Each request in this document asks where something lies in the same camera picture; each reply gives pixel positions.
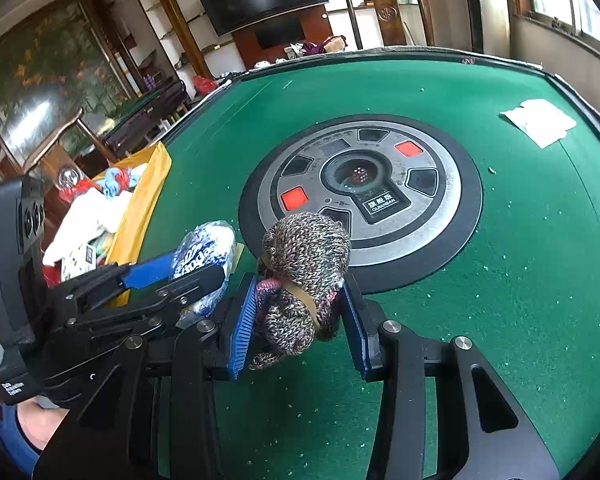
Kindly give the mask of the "white cloth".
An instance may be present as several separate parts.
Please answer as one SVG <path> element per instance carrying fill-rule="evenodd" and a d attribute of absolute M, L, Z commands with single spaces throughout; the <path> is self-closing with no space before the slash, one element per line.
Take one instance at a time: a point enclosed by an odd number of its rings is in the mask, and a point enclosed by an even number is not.
<path fill-rule="evenodd" d="M 119 196 L 107 200 L 96 190 L 89 190 L 75 198 L 54 239 L 45 249 L 44 266 L 54 266 L 57 261 L 103 232 L 117 232 L 131 198 L 131 192 L 123 191 Z"/>

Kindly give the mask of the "blue white plastic bag bundle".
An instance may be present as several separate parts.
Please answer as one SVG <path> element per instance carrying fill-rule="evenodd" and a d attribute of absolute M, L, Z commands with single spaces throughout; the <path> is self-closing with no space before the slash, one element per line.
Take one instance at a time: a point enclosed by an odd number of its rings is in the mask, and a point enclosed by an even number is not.
<path fill-rule="evenodd" d="M 236 247 L 235 232 L 224 220 L 210 221 L 196 226 L 182 239 L 171 261 L 170 281 L 208 264 L 220 266 L 224 272 L 224 280 L 222 285 L 209 295 L 181 308 L 178 327 L 191 326 L 197 318 L 208 318 L 213 312 L 227 290 Z"/>

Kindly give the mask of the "light blue towel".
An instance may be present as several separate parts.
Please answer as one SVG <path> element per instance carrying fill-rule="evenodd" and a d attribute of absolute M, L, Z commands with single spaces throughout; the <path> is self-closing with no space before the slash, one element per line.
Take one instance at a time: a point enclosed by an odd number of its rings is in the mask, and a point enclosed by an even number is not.
<path fill-rule="evenodd" d="M 129 168 L 110 167 L 102 178 L 94 181 L 106 198 L 119 196 L 123 191 L 131 191 L 140 183 L 140 178 L 147 168 L 147 164 Z"/>

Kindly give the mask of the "round mahjong table centre panel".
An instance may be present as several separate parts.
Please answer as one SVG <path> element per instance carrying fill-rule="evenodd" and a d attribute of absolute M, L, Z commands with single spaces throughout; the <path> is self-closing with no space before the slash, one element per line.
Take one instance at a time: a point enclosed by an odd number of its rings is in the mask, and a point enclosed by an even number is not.
<path fill-rule="evenodd" d="M 265 231 L 298 212 L 339 222 L 350 270 L 364 294 L 416 283 L 466 246 L 481 216 L 479 171 L 460 142 L 418 120 L 337 117 L 270 151 L 248 178 L 240 232 L 260 256 Z"/>

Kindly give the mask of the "wooden chair near box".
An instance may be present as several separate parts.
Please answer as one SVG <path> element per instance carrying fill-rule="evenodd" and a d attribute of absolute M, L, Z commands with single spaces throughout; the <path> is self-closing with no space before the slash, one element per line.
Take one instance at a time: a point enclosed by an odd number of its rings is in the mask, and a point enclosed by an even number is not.
<path fill-rule="evenodd" d="M 61 138 L 73 127 L 80 130 L 90 140 L 91 146 L 106 159 L 109 167 L 120 162 L 120 158 L 87 125 L 86 116 L 87 114 L 84 112 L 84 109 L 80 108 L 65 125 L 56 128 L 46 136 L 22 165 L 18 164 L 6 144 L 0 138 L 0 182 L 4 182 L 13 176 L 38 171 L 40 174 L 44 174 L 47 180 L 52 181 L 58 190 L 64 188 L 62 177 L 60 176 L 64 170 L 73 168 L 78 174 L 82 171 L 60 145 Z"/>

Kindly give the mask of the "yellow cardboard box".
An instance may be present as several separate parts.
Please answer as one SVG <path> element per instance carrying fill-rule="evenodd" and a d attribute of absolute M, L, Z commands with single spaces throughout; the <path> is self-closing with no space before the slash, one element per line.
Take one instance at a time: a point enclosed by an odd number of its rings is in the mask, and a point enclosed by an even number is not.
<path fill-rule="evenodd" d="M 76 197 L 52 242 L 43 252 L 43 266 L 56 266 L 102 234 L 111 236 L 111 244 L 104 251 L 104 263 L 137 262 L 171 166 L 171 156 L 162 143 L 143 148 L 119 162 L 120 169 L 143 170 L 137 186 L 113 198 L 107 198 L 97 188 L 90 188 Z"/>

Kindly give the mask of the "large floral painting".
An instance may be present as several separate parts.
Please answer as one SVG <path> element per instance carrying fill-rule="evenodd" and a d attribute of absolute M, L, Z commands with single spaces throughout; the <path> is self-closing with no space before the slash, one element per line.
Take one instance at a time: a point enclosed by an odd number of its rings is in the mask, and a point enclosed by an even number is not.
<path fill-rule="evenodd" d="M 50 3 L 0 38 L 0 139 L 19 165 L 78 110 L 112 117 L 130 96 L 85 0 Z"/>

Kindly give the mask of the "white paper sheet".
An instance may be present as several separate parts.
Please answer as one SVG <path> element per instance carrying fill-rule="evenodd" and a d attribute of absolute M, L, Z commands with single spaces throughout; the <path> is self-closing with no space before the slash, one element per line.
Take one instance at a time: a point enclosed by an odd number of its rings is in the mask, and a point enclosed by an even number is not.
<path fill-rule="evenodd" d="M 544 99 L 531 99 L 520 103 L 501 116 L 522 131 L 539 148 L 565 139 L 577 122 L 553 103 Z"/>

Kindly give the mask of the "wooden chair by window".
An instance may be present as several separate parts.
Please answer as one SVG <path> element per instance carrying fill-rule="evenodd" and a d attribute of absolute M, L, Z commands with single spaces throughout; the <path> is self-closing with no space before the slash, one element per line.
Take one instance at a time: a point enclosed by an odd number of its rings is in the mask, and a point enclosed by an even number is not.
<path fill-rule="evenodd" d="M 386 47 L 406 46 L 407 36 L 405 32 L 408 27 L 403 23 L 398 0 L 372 0 L 378 19 L 382 41 Z M 427 47 L 434 45 L 434 33 L 432 32 L 431 16 L 428 3 L 425 0 L 416 0 L 420 19 L 422 20 L 422 29 L 424 30 Z M 352 0 L 346 0 L 347 11 L 350 18 L 353 38 L 358 50 L 363 49 L 363 41 L 358 19 L 355 14 L 355 7 Z"/>

